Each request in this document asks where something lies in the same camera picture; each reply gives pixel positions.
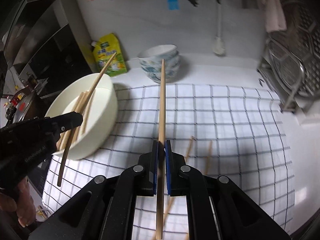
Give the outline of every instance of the yellow pouch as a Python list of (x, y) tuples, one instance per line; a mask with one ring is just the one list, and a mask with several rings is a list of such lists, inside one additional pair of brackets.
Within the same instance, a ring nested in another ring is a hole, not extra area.
[(117, 52), (115, 58), (105, 71), (110, 77), (127, 72), (117, 37), (113, 33), (101, 37), (93, 50), (94, 59), (100, 71), (115, 52)]

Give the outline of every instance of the bowl with chopsticks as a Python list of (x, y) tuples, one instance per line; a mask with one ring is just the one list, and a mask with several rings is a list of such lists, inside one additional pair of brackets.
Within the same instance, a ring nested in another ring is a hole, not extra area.
[[(51, 104), (45, 116), (77, 112), (77, 107), (90, 90), (99, 73), (84, 76), (63, 90)], [(68, 153), (68, 159), (78, 160), (94, 153), (106, 140), (116, 121), (118, 103), (111, 78), (103, 74), (97, 84), (83, 113), (83, 123), (77, 129)], [(57, 142), (57, 152), (54, 155), (62, 157), (67, 132), (60, 134)]]

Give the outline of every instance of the blue sticker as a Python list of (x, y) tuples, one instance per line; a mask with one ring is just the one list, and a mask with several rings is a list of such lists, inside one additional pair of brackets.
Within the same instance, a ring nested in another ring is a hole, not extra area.
[(168, 0), (168, 9), (169, 10), (179, 10), (178, 0)]

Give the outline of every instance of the blue gripper pad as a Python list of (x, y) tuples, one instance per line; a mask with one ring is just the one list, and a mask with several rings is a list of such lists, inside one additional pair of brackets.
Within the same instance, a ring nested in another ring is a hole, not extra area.
[(170, 172), (170, 165), (169, 165), (169, 151), (170, 147), (168, 147), (167, 141), (165, 141), (164, 145), (165, 150), (165, 168), (166, 168), (166, 175), (167, 175), (167, 190), (168, 194), (171, 194), (171, 172)]
[(158, 152), (159, 152), (159, 142), (156, 145), (156, 156), (155, 156), (155, 168), (153, 173), (153, 195), (157, 194), (157, 176), (158, 176)]

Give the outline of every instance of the white wall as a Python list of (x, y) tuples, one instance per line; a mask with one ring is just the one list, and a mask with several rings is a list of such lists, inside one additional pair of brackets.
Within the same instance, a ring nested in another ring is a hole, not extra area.
[(8, 119), (5, 117), (4, 104), (8, 101), (6, 98), (0, 98), (0, 128), (7, 124)]
[[(216, 35), (215, 0), (198, 0), (193, 7), (179, 0), (180, 10), (170, 11), (167, 0), (77, 0), (93, 40), (108, 33), (118, 37), (126, 60), (151, 46), (173, 43), (182, 54), (212, 56)], [(223, 39), (227, 58), (260, 59), (264, 44), (263, 13), (223, 3)]]
[(15, 86), (18, 86), (20, 89), (23, 88), (23, 84), (19, 79), (19, 76), (17, 74), (17, 71), (14, 67), (11, 67), (8, 69), (7, 74), (5, 76), (5, 86), (3, 93), (14, 95), (16, 93)]

